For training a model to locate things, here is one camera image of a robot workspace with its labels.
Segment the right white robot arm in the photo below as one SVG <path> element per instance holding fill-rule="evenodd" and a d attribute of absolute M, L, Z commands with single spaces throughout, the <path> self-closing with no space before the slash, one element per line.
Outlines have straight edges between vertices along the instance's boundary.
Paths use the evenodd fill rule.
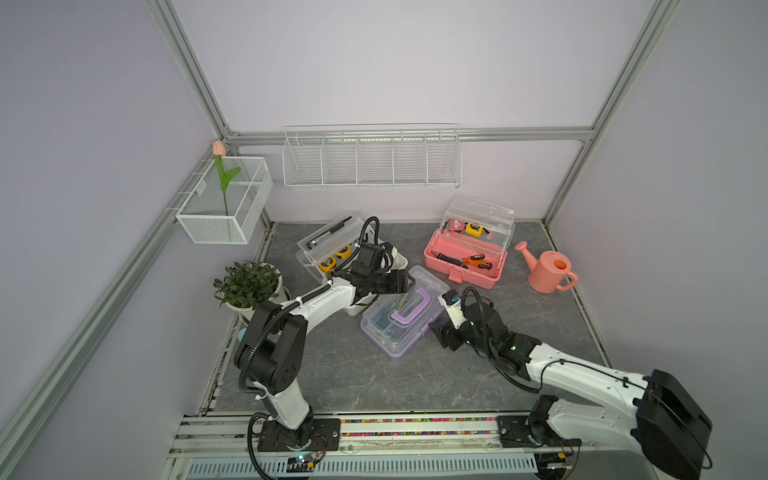
<path fill-rule="evenodd" d="M 509 383 L 538 397 L 524 420 L 501 426 L 502 445 L 616 447 L 674 479 L 697 479 L 712 468 L 712 423 L 673 375 L 629 373 L 566 354 L 509 330 L 485 300 L 469 303 L 449 292 L 439 303 L 432 329 L 442 347 L 471 347 Z"/>

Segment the purple clear-lid toolbox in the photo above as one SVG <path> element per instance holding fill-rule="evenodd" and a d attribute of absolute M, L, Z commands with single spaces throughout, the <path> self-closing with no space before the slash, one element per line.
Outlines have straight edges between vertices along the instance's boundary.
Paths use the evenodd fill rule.
<path fill-rule="evenodd" d="M 414 279 L 403 294 L 381 295 L 363 312 L 363 334 L 391 359 L 406 354 L 429 330 L 444 308 L 439 298 L 449 286 L 422 266 L 408 273 Z"/>

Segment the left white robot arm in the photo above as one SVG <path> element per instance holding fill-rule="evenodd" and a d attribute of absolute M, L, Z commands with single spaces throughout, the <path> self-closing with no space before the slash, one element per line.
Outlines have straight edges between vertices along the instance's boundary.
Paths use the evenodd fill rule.
<path fill-rule="evenodd" d="M 415 282 L 407 259 L 389 242 L 363 243 L 348 261 L 321 286 L 257 307 L 233 355 L 239 390 L 267 409 L 262 435 L 269 451 L 318 449 L 317 436 L 338 431 L 314 419 L 298 383 L 308 334 L 339 311 L 354 316 L 378 296 L 403 294 Z"/>

